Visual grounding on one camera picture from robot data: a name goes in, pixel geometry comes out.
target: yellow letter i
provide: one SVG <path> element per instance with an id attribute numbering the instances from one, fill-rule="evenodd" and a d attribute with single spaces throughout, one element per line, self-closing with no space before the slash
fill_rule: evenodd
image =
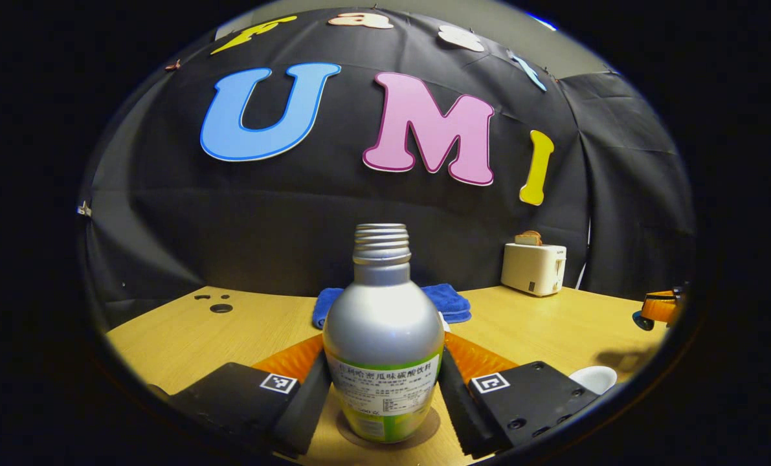
<path id="1" fill-rule="evenodd" d="M 555 144 L 547 135 L 537 130 L 530 131 L 532 144 L 532 166 L 526 178 L 526 184 L 520 189 L 520 200 L 524 203 L 540 206 L 543 203 L 543 183 L 546 180 L 546 168 L 549 155 L 555 150 Z"/>

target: black fabric curtain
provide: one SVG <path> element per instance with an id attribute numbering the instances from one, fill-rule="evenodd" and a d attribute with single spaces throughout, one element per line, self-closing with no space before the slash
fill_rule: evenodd
<path id="1" fill-rule="evenodd" d="M 179 70 L 155 73 L 125 104 L 84 186 L 92 207 L 84 260 L 110 327 L 205 284 L 302 296 L 347 286 L 353 230 L 364 222 L 408 225 L 420 286 L 500 284 L 503 246 L 523 230 L 566 245 L 565 286 L 574 286 L 585 263 L 583 288 L 597 293 L 639 299 L 680 283 L 694 225 L 687 177 L 652 109 L 621 76 L 556 83 L 530 63 L 542 92 L 500 44 L 483 39 L 484 52 L 452 47 L 436 37 L 442 21 L 383 10 L 377 14 L 394 24 L 387 33 L 327 25 L 349 11 L 298 13 L 213 56 L 238 33 L 197 45 Z M 270 68 L 242 122 L 266 128 L 284 114 L 293 87 L 287 68 L 317 61 L 342 70 L 327 80 L 299 145 L 254 162 L 222 162 L 202 150 L 216 82 Z M 380 71 L 423 80 L 443 114 L 463 94 L 491 104 L 494 182 L 473 186 L 444 169 L 428 172 L 412 137 L 410 171 L 366 167 L 362 154 L 376 142 L 383 114 Z M 555 146 L 540 206 L 519 200 L 534 129 Z"/>

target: blue letter u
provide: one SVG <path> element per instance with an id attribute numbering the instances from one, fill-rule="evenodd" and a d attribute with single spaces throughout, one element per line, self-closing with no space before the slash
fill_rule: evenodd
<path id="1" fill-rule="evenodd" d="M 287 108 L 282 119 L 265 129 L 245 128 L 241 121 L 252 90 L 270 76 L 270 70 L 255 68 L 222 78 L 201 126 L 201 147 L 215 159 L 228 162 L 267 159 L 290 150 L 311 131 L 325 81 L 341 70 L 333 63 L 302 63 L 287 68 L 287 73 L 296 78 Z"/>

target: toaster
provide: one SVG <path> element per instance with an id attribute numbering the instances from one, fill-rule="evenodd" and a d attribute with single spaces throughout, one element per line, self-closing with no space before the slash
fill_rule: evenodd
<path id="1" fill-rule="evenodd" d="M 566 247 L 509 243 L 503 251 L 500 282 L 536 296 L 561 290 Z"/>

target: yellow letter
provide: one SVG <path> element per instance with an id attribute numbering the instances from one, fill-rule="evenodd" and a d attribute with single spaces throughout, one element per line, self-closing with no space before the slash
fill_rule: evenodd
<path id="1" fill-rule="evenodd" d="M 543 183 L 546 180 L 549 154 L 555 150 L 555 144 L 547 135 L 534 129 L 530 132 L 530 138 L 535 146 L 532 151 L 532 166 L 526 178 L 526 184 L 520 189 L 520 200 L 533 206 L 540 206 L 543 203 Z"/>
<path id="2" fill-rule="evenodd" d="M 334 26 L 365 26 L 375 29 L 391 29 L 393 24 L 388 22 L 388 17 L 375 15 L 374 13 L 341 13 L 328 21 Z"/>
<path id="3" fill-rule="evenodd" d="M 262 34 L 264 32 L 267 32 L 268 30 L 273 29 L 273 27 L 278 26 L 279 23 L 285 23 L 286 21 L 293 21 L 294 19 L 296 19 L 296 17 L 284 17 L 282 19 L 274 19 L 273 21 L 269 21 L 268 23 L 259 24 L 258 26 L 249 27 L 245 30 L 242 30 L 241 34 L 238 34 L 237 36 L 235 36 L 235 38 L 232 39 L 232 41 L 229 41 L 226 44 L 222 45 L 222 47 L 219 47 L 216 50 L 213 50 L 210 53 L 210 55 L 214 55 L 216 53 L 219 53 L 222 50 L 235 47 L 235 45 L 244 44 L 244 42 L 252 39 L 253 35 Z"/>

